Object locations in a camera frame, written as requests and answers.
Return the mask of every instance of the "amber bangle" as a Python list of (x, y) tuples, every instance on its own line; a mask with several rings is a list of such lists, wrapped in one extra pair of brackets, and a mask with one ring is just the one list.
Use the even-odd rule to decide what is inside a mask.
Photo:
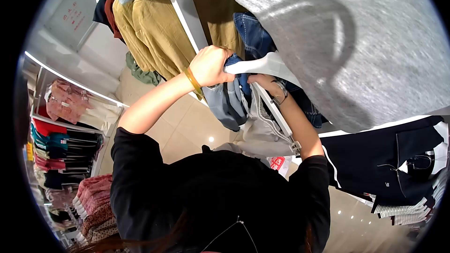
[(187, 68), (186, 70), (184, 70), (184, 74), (186, 75), (186, 77), (189, 79), (189, 81), (191, 82), (192, 86), (194, 86), (195, 92), (200, 95), (203, 96), (203, 92), (200, 89), (200, 85), (197, 82), (197, 80), (195, 79), (194, 75), (192, 74), (192, 71), (190, 68)]

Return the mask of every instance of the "gray sweatshirt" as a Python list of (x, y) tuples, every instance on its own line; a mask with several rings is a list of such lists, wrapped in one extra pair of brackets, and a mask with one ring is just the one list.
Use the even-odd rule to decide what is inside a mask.
[(270, 33), (318, 110), (346, 132), (450, 105), (449, 42), (430, 0), (236, 2)]

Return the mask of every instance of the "tile floor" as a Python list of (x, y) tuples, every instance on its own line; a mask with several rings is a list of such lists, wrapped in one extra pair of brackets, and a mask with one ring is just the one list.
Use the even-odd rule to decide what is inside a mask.
[[(116, 96), (127, 105), (132, 105), (154, 88), (135, 79), (128, 68), (122, 71), (120, 81)], [(201, 152), (202, 145), (212, 149), (224, 142), (232, 142), (238, 135), (224, 128), (204, 104), (189, 95), (168, 109), (146, 134), (159, 143), (162, 158), (168, 164)], [(101, 163), (100, 174), (113, 171), (110, 156), (113, 139), (114, 134)], [(291, 163), (288, 175), (297, 167)], [(376, 214), (370, 213), (369, 206), (334, 187), (329, 187), (329, 192), (331, 226), (324, 252), (408, 252), (413, 246), (405, 237), (409, 231), (406, 226), (391, 226), (389, 218), (378, 219)], [(295, 207), (288, 210), (284, 218), (289, 215), (296, 215)]]

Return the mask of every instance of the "brown hair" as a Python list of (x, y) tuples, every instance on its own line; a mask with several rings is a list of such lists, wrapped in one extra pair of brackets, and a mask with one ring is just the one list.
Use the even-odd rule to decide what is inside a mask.
[[(151, 253), (163, 253), (167, 248), (179, 240), (187, 225), (186, 211), (178, 218), (171, 232), (164, 237), (154, 240), (131, 240), (121, 239), (118, 234), (102, 239), (95, 243), (75, 244), (68, 248), (69, 253), (103, 253), (107, 250), (135, 248), (138, 246), (154, 247)], [(308, 224), (305, 235), (305, 253), (312, 253), (312, 231), (311, 224)]]

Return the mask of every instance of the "denim jacket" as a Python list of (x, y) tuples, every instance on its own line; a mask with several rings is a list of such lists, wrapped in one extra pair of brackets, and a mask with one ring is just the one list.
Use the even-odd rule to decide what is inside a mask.
[[(245, 45), (246, 60), (261, 59), (267, 53), (276, 50), (272, 37), (253, 14), (250, 12), (234, 13), (233, 19)], [(284, 79), (278, 78), (278, 80), (284, 84), (286, 90), (292, 95), (311, 124), (316, 128), (321, 128), (322, 117), (320, 112), (311, 103), (303, 89)]]
[[(224, 66), (233, 65), (239, 61), (242, 59), (234, 53), (227, 59)], [(247, 111), (242, 104), (242, 94), (239, 88), (241, 80), (248, 85), (247, 75), (242, 74), (236, 76), (231, 82), (202, 87), (205, 100), (213, 115), (223, 126), (235, 132), (239, 131), (239, 126), (247, 121)]]

